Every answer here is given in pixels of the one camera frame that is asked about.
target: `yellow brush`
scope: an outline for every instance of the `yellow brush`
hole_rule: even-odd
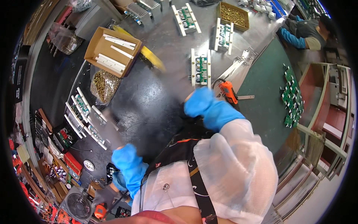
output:
[[[132,35],[130,35],[127,31],[125,31],[120,26],[114,25],[113,30],[132,37]],[[157,56],[155,56],[155,54],[153,54],[153,52],[151,52],[146,46],[142,47],[142,50],[140,53],[142,53],[142,55],[144,57],[146,57],[152,63],[153,66],[157,67],[162,72],[166,72],[163,62]]]

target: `lips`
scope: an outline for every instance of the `lips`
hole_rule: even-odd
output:
[[[175,224],[175,222],[171,218],[169,218],[168,216],[166,216],[163,213],[160,213],[158,211],[149,211],[149,210],[143,211],[143,212],[135,214],[134,216],[146,217],[146,218],[160,221],[162,223]]]

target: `gray glove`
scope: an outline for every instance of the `gray glove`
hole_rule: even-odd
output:
[[[110,143],[110,149],[116,150],[117,148],[124,146],[125,142],[119,132],[115,129],[115,124],[111,116],[110,109],[105,109],[102,114],[106,117],[107,123],[101,123],[95,115],[95,111],[91,109],[89,116],[93,122],[95,129],[103,139],[106,139]]]
[[[97,206],[101,203],[107,204],[107,209],[109,209],[113,203],[114,198],[121,198],[121,192],[115,192],[109,185],[104,189],[96,190],[96,196],[92,202],[93,206]]]

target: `black strap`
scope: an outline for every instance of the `black strap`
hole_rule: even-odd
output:
[[[213,133],[200,125],[189,125],[174,136],[163,152],[151,163],[146,171],[148,176],[153,170],[169,165],[173,162],[186,160],[190,180],[192,182],[195,198],[203,221],[207,224],[217,224],[214,206],[203,183],[197,162],[194,157],[193,148],[202,138],[210,138]]]

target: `green work mat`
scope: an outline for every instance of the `green work mat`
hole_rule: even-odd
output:
[[[251,66],[237,93],[238,96],[255,95],[254,99],[238,101],[240,111],[251,122],[254,134],[260,135],[262,143],[274,156],[282,153],[280,148],[292,131],[284,124],[288,110],[280,94],[280,87],[286,84],[283,63],[291,66],[285,49],[275,37]],[[284,163],[291,163],[287,154],[280,155],[279,162],[276,159],[275,162],[287,160]]]

